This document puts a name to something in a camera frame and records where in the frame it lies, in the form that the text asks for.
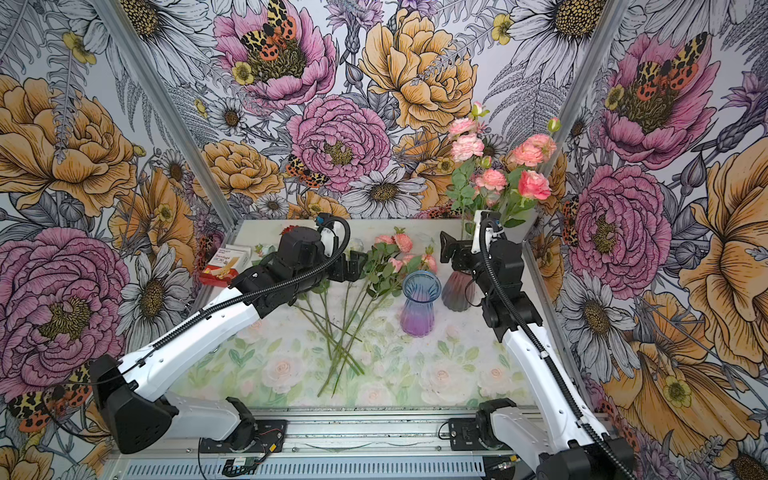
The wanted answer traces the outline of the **dark pink glass vase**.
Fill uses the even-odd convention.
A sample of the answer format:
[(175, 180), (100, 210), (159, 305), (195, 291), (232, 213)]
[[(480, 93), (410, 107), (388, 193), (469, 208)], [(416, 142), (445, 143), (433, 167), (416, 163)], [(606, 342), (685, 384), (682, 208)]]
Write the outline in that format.
[(454, 271), (448, 278), (441, 296), (446, 308), (454, 312), (463, 312), (473, 306), (474, 283), (470, 274)]

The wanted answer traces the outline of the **blue purple glass vase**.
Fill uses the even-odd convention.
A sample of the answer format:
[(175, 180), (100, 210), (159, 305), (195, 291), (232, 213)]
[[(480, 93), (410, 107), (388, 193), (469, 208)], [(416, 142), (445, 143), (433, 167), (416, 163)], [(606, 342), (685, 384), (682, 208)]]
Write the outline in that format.
[(431, 271), (409, 274), (402, 285), (405, 304), (400, 314), (400, 327), (412, 337), (425, 337), (434, 328), (434, 303), (441, 296), (442, 284)]

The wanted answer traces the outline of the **pink rose stem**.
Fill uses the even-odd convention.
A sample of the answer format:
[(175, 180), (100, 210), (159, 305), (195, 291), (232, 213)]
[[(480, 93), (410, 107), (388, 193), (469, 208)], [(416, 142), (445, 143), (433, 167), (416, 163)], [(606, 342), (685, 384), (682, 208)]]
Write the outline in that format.
[(539, 202), (547, 200), (552, 192), (548, 179), (534, 170), (517, 168), (507, 175), (507, 180), (498, 212), (501, 224), (505, 228), (512, 228), (523, 224), (523, 214)]
[(473, 199), (482, 207), (493, 209), (501, 200), (509, 186), (505, 173), (491, 166), (491, 159), (484, 157), (480, 168), (472, 175), (470, 184)]
[(557, 151), (557, 145), (553, 138), (561, 129), (558, 118), (551, 118), (546, 125), (545, 133), (531, 135), (520, 145), (515, 147), (506, 157), (505, 165), (512, 171), (520, 167), (537, 168), (548, 161)]

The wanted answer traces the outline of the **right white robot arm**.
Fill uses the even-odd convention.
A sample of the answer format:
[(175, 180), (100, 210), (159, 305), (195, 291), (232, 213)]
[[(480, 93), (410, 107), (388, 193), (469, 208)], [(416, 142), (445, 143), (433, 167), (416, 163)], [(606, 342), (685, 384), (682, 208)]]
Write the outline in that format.
[(484, 402), (476, 415), (481, 444), (507, 447), (537, 479), (632, 479), (635, 457), (610, 435), (567, 374), (535, 304), (523, 290), (521, 244), (509, 240), (501, 216), (474, 214), (469, 240), (441, 233), (440, 260), (471, 275), (483, 294), (486, 325), (521, 367), (544, 424), (537, 426), (509, 399)]

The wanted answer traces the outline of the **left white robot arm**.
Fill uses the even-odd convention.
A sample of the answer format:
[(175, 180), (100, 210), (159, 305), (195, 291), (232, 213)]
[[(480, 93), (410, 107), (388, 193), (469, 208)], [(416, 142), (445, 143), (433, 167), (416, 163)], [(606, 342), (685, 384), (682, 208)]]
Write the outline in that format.
[(323, 213), (314, 227), (285, 231), (274, 252), (166, 334), (119, 359), (95, 360), (89, 367), (95, 404), (118, 451), (135, 454), (160, 440), (194, 438), (234, 451), (251, 447), (257, 422), (242, 401), (199, 400), (169, 389), (189, 367), (278, 307), (326, 280), (358, 280), (367, 257), (349, 252), (350, 240), (348, 221)]

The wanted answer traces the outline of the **pink rose bunch on table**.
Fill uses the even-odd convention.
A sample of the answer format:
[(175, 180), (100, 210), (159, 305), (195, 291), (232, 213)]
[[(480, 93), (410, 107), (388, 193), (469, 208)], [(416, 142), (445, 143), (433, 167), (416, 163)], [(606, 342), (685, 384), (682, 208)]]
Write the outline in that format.
[(406, 277), (437, 271), (435, 242), (418, 246), (403, 227), (377, 236), (363, 255), (362, 273), (356, 281), (346, 282), (341, 294), (333, 294), (331, 282), (324, 280), (300, 295), (295, 305), (325, 342), (327, 360), (321, 364), (319, 395), (335, 394), (346, 373), (364, 373), (363, 362), (353, 349), (364, 343), (369, 319), (404, 294)]

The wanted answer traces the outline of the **red white snack box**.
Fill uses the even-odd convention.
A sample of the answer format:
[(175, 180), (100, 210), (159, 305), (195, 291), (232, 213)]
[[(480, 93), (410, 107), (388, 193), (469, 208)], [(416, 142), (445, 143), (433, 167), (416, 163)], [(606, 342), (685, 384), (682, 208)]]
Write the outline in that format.
[(221, 246), (203, 268), (200, 281), (203, 285), (227, 287), (251, 265), (250, 247), (225, 244)]

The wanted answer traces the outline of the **white vent grille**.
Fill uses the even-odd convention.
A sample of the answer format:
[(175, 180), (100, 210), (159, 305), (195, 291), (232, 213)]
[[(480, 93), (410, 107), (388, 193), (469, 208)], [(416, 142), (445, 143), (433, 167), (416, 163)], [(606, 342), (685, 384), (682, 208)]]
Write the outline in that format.
[[(224, 459), (130, 460), (113, 479), (223, 479)], [(479, 457), (272, 458), (243, 479), (479, 479)]]

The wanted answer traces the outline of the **aluminium front rail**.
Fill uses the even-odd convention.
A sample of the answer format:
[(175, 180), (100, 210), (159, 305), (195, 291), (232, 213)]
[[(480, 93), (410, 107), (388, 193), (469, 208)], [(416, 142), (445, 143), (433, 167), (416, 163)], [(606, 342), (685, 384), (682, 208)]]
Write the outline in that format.
[(224, 440), (243, 421), (286, 420), (282, 451), (272, 454), (203, 454), (254, 456), (262, 459), (280, 453), (332, 454), (371, 452), (405, 455), (417, 452), (452, 451), (447, 440), (447, 421), (453, 417), (488, 418), (492, 413), (517, 409), (534, 424), (524, 431), (537, 437), (535, 447), (555, 452), (553, 429), (530, 408), (469, 410), (369, 410), (369, 411), (254, 411), (188, 413), (129, 412), (108, 414), (105, 421), (122, 454), (157, 453), (185, 442), (199, 452), (201, 440)]

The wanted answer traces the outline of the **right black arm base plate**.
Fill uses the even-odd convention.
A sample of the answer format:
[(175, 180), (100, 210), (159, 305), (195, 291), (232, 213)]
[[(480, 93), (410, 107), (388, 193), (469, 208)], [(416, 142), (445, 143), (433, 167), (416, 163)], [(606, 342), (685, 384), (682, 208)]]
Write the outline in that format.
[(529, 451), (537, 437), (524, 431), (534, 427), (517, 409), (492, 413), (488, 418), (453, 417), (447, 421), (452, 451)]

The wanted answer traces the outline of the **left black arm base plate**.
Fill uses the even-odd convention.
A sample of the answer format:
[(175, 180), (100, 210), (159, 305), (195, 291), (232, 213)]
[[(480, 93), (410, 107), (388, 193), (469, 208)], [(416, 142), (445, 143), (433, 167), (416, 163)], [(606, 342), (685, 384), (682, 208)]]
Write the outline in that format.
[(243, 421), (224, 440), (203, 438), (202, 454), (272, 454), (282, 451), (286, 439), (286, 420)]

